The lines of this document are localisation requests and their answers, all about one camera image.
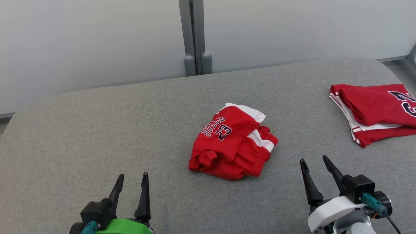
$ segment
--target folded red jersey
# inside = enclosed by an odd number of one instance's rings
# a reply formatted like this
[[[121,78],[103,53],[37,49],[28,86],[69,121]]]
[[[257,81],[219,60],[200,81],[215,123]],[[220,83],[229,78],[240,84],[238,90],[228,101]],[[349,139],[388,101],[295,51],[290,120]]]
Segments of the folded red jersey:
[[[416,99],[403,84],[333,85],[329,97],[341,108],[353,140],[363,148],[385,138],[416,134]]]
[[[259,176],[278,142],[270,129],[260,126],[265,117],[247,106],[226,103],[196,138],[188,168],[224,179]]]

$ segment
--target black cable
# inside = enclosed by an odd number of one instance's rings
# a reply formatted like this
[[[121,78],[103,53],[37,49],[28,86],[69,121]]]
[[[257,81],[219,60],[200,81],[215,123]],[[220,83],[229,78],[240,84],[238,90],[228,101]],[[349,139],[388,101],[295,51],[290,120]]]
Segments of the black cable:
[[[387,212],[383,212],[383,214],[386,216],[386,218],[390,221],[390,223],[393,225],[394,229],[398,234],[401,234],[399,228],[396,226],[396,224],[393,222],[393,220],[390,218],[390,216],[387,214]]]

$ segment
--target gray fabric surface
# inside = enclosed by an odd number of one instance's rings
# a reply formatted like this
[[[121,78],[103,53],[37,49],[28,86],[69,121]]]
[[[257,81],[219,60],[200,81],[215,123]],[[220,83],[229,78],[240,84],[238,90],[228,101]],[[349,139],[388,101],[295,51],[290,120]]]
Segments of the gray fabric surface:
[[[402,233],[416,233],[416,136],[360,148],[328,97],[339,83],[399,80],[377,61],[343,59],[82,90],[28,105],[0,141],[1,232],[66,233],[120,173],[117,214],[133,217],[147,171],[157,234],[309,233],[299,159],[331,198],[338,190],[326,154],[344,174],[373,179],[390,196]],[[258,178],[227,181],[187,169],[195,137],[225,102],[265,113],[263,124],[280,141]],[[373,226],[395,232],[385,219]]]

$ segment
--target folded clothing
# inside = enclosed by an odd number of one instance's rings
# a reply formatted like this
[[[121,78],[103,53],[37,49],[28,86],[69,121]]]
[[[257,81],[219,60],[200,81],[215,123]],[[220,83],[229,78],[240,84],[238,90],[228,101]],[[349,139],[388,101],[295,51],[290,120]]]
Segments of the folded clothing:
[[[260,126],[265,117],[250,107],[226,103],[196,138],[188,168],[224,179],[258,177],[278,143],[269,128]]]
[[[332,85],[329,97],[348,119],[361,147],[390,137],[416,134],[416,99],[403,84]]]

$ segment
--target white wall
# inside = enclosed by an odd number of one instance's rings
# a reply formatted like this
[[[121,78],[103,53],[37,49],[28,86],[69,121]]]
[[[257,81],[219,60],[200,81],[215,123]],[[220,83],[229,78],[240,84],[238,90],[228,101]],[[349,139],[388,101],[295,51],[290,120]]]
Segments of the white wall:
[[[415,0],[206,0],[213,72],[336,57],[408,55]]]
[[[185,76],[178,1],[1,0],[0,114],[61,92]]]

